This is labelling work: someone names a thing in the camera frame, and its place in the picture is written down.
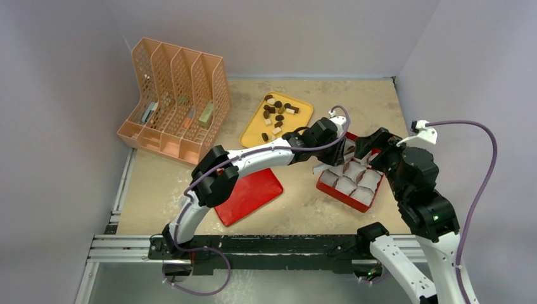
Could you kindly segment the metal serving tongs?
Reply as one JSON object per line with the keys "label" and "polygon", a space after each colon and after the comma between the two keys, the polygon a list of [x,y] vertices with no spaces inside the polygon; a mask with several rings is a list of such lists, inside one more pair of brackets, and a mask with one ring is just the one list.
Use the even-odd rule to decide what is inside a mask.
{"label": "metal serving tongs", "polygon": [[332,167],[334,167],[334,165],[329,165],[326,163],[319,163],[312,167],[312,173],[313,175],[321,174],[323,171],[328,170]]}

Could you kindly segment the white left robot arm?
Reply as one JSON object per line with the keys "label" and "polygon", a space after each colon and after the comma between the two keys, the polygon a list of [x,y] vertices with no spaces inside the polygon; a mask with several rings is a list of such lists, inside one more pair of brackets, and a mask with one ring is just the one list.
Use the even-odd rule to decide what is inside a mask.
{"label": "white left robot arm", "polygon": [[243,177],[311,157],[327,165],[341,163],[349,126],[348,117],[323,117],[311,127],[287,132],[253,148],[226,150],[221,145],[214,146],[194,168],[193,179],[180,197],[181,211],[162,232],[165,252],[174,259],[186,256],[188,244],[209,209],[226,202]]}

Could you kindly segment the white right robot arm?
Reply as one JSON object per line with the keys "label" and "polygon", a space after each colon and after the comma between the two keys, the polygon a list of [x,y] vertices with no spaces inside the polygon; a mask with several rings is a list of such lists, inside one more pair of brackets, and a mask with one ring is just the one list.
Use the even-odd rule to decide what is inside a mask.
{"label": "white right robot arm", "polygon": [[458,260],[460,226],[453,205],[436,190],[439,168],[428,148],[436,144],[432,127],[417,127],[404,139],[380,128],[355,140],[356,158],[373,149],[370,166],[388,180],[399,213],[423,250],[432,277],[424,275],[379,222],[357,231],[355,248],[374,257],[403,288],[412,303],[478,303],[464,264]]}

